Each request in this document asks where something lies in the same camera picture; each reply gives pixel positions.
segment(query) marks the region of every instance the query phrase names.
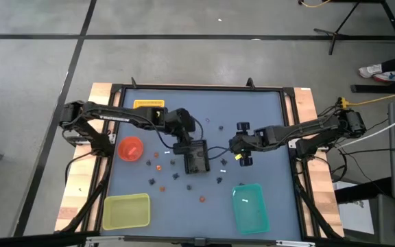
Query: teal plastic bin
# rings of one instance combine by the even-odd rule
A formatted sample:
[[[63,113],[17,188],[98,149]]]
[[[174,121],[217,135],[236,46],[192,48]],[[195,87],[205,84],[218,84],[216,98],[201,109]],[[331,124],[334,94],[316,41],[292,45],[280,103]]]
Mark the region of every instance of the teal plastic bin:
[[[232,204],[237,229],[241,234],[264,233],[270,230],[263,192],[259,184],[232,188]]]

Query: gray table surface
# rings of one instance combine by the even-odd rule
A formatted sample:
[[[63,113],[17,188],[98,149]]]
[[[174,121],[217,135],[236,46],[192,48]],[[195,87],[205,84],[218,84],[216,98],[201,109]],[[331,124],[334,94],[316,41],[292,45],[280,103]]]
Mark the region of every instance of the gray table surface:
[[[187,109],[204,127],[208,147],[228,147],[228,140],[236,131],[236,123],[249,121],[251,130],[269,125],[283,125],[280,96],[276,92],[234,91],[170,91],[126,90],[124,107],[131,108],[136,99],[163,99],[169,110]],[[192,137],[200,136],[196,127]],[[234,155],[226,153],[210,161],[211,170],[205,174],[186,175],[182,156],[175,156],[162,145],[154,131],[144,131],[121,123],[117,143],[128,136],[137,136],[144,143],[144,153],[136,162],[122,161],[117,155],[112,162],[108,196],[147,193],[151,200],[149,226],[113,231],[102,230],[102,235],[139,235],[152,237],[206,237],[226,239],[285,239],[300,241],[300,227],[296,210],[293,181],[286,147],[271,152],[255,152],[254,165],[240,167]],[[169,145],[176,138],[162,134]],[[222,150],[211,150],[215,156]],[[178,173],[177,180],[172,175]],[[217,184],[216,178],[223,180]],[[156,183],[149,185],[154,178]],[[241,235],[236,227],[231,191],[239,183],[258,183],[263,189],[270,221],[270,231]],[[206,201],[201,203],[199,197]]]

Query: sneaker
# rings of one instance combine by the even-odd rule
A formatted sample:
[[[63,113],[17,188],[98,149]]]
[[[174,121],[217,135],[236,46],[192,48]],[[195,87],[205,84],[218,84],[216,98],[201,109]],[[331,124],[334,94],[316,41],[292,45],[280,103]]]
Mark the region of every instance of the sneaker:
[[[395,82],[395,71],[377,74],[374,75],[373,77],[374,80],[377,82]]]
[[[371,65],[369,67],[362,67],[359,69],[359,75],[363,78],[371,78],[378,73],[382,73],[381,64]]]

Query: white cable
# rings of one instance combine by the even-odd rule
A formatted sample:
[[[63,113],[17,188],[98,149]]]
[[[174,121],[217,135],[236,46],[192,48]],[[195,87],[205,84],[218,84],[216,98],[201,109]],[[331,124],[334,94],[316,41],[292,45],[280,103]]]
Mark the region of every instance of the white cable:
[[[387,130],[387,129],[389,129],[389,128],[392,128],[392,127],[394,127],[394,126],[395,126],[395,123],[393,123],[392,125],[390,125],[390,126],[388,126],[388,127],[383,128],[382,130],[380,130],[380,131],[378,131],[378,132],[375,132],[375,133],[373,133],[373,134],[371,134],[371,135],[369,135],[369,136],[366,136],[366,137],[357,139],[357,140],[355,140],[355,141],[351,141],[351,142],[349,142],[349,143],[346,143],[346,144],[344,144],[344,145],[338,147],[337,149],[341,149],[341,148],[346,147],[346,146],[348,146],[348,145],[351,145],[351,144],[353,144],[353,143],[360,142],[360,141],[363,141],[363,140],[368,139],[368,138],[370,138],[370,137],[373,137],[373,136],[375,136],[376,134],[382,133],[382,132],[384,132],[385,130]]]

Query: yellow plastic bin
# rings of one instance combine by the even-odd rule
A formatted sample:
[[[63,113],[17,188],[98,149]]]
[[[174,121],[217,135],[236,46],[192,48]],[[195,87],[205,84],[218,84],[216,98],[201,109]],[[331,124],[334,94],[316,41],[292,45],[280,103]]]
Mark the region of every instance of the yellow plastic bin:
[[[146,193],[109,196],[104,200],[103,229],[143,227],[149,223],[150,198]]]

